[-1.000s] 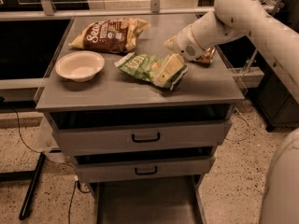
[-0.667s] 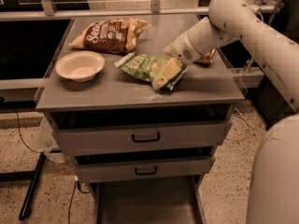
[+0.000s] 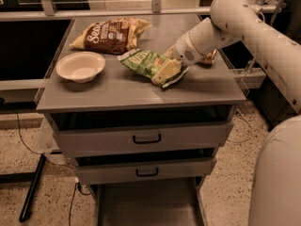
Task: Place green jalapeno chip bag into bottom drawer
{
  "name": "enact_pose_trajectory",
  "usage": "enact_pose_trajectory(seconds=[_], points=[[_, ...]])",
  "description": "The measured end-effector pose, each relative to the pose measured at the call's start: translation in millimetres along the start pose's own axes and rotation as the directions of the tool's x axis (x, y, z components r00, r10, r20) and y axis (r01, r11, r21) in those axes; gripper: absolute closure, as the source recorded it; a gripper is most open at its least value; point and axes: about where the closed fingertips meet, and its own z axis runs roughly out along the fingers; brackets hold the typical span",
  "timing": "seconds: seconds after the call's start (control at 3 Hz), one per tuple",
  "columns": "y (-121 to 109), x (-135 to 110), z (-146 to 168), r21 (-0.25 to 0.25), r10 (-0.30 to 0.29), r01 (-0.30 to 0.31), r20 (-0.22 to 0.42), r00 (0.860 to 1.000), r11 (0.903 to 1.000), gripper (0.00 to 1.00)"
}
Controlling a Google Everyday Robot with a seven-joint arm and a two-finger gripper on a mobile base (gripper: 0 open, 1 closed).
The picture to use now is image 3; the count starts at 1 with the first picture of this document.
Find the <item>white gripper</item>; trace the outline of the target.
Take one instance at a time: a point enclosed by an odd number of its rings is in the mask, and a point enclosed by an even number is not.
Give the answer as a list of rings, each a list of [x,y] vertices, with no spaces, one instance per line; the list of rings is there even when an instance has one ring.
[[[168,79],[178,74],[181,71],[182,63],[185,66],[190,66],[204,58],[205,53],[200,34],[193,31],[186,32],[177,39],[172,48],[164,52],[164,56],[170,59],[151,78],[151,82],[155,85],[162,85]]]

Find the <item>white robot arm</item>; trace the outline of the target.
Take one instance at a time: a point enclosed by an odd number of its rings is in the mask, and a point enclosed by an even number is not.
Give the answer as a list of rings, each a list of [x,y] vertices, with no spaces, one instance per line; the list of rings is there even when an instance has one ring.
[[[185,66],[241,41],[295,112],[301,110],[301,45],[258,17],[248,0],[213,0],[210,16],[165,52]],[[301,116],[277,125],[261,146],[248,226],[301,226]]]

